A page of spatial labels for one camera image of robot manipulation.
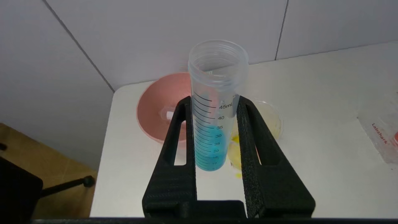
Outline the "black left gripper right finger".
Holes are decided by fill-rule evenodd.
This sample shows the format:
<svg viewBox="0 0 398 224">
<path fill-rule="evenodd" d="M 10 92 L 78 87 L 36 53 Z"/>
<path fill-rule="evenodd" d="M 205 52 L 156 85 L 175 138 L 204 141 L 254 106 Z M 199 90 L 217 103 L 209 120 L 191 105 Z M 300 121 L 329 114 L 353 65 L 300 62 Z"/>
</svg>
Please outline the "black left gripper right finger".
<svg viewBox="0 0 398 224">
<path fill-rule="evenodd" d="M 315 200 L 284 155 L 254 103 L 237 109 L 243 189 L 249 218 L 310 218 Z"/>
</svg>

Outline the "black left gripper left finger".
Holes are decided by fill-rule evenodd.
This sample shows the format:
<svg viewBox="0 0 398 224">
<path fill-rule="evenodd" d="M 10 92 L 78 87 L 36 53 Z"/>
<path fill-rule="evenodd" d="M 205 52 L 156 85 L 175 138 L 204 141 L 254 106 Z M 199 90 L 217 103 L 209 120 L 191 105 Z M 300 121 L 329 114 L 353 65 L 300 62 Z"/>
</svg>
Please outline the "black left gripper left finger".
<svg viewBox="0 0 398 224">
<path fill-rule="evenodd" d="M 174 164 L 179 135 L 186 122 L 186 163 Z M 175 108 L 160 155 L 142 199 L 146 218 L 173 218 L 180 209 L 197 200 L 195 153 L 191 97 L 180 100 Z"/>
</svg>

